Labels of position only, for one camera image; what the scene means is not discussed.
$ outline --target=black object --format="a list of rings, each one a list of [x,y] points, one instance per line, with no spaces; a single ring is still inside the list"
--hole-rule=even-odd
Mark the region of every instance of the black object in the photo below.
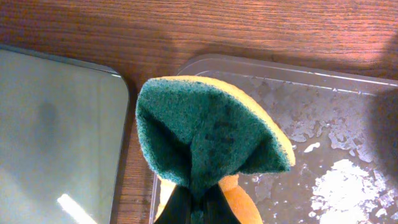
[[[192,194],[186,187],[176,186],[162,214],[154,224],[190,224],[192,211]],[[235,217],[218,184],[212,186],[201,201],[203,218],[206,224],[230,223],[240,224]]]

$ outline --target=teal fabric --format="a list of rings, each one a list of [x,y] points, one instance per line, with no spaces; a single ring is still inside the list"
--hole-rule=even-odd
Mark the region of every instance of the teal fabric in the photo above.
[[[137,99],[136,120],[150,168],[188,187],[197,201],[226,175],[290,169],[263,120],[202,82],[147,81]]]

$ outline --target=metal tray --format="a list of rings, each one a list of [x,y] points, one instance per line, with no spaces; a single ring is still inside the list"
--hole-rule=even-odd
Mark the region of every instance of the metal tray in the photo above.
[[[217,78],[253,97],[294,145],[283,174],[239,176],[264,223],[398,222],[398,82],[223,55],[177,75]],[[150,210],[154,221],[160,181]]]

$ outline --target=yellow trim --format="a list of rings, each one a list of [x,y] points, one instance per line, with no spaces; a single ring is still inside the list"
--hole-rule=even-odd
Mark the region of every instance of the yellow trim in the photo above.
[[[197,76],[174,76],[174,77],[160,77],[155,79],[164,79],[164,80],[178,80],[178,81],[186,81],[186,82],[201,82],[206,85],[213,86],[240,101],[249,111],[255,114],[258,118],[263,120],[268,128],[275,134],[277,141],[282,146],[282,151],[285,152],[289,163],[291,166],[295,165],[295,156],[293,152],[292,143],[286,137],[286,135],[280,130],[278,125],[272,120],[272,118],[267,114],[267,112],[262,109],[262,107],[250,96],[245,94],[242,90],[237,88],[234,85],[223,82],[221,80],[217,80],[215,78],[209,77],[197,77]]]

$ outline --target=wooden table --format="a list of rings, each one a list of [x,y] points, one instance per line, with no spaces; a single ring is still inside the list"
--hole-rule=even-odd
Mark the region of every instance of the wooden table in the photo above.
[[[0,0],[0,43],[107,65],[133,94],[218,53],[398,79],[396,0]],[[148,223],[153,174],[135,126],[117,223]]]

